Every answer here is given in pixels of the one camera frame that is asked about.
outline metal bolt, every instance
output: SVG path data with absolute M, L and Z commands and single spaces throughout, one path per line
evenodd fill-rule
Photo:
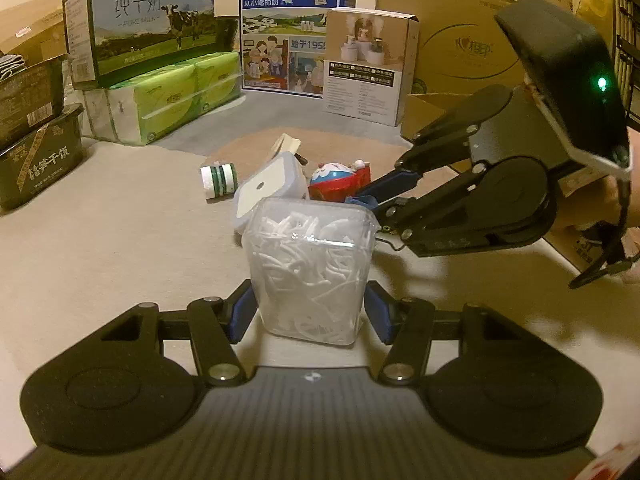
M 474 174 L 484 173 L 486 171 L 486 164 L 484 162 L 478 162 L 471 168 L 471 172 Z
M 209 377 L 219 381 L 230 381 L 240 375 L 240 368 L 230 363 L 220 363 L 209 368 Z
M 392 381 L 406 381 L 414 376 L 414 367 L 406 363 L 393 363 L 385 366 L 382 373 Z

